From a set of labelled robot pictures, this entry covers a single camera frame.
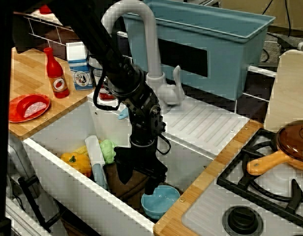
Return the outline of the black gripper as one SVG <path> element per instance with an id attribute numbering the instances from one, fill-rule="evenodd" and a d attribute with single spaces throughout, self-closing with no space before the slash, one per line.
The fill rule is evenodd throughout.
<path id="1" fill-rule="evenodd" d="M 168 168 L 156 157 L 154 148 L 115 147 L 114 161 L 120 182 L 127 184 L 133 171 L 148 176 L 144 187 L 146 195 L 152 195 L 155 188 L 166 179 Z"/>

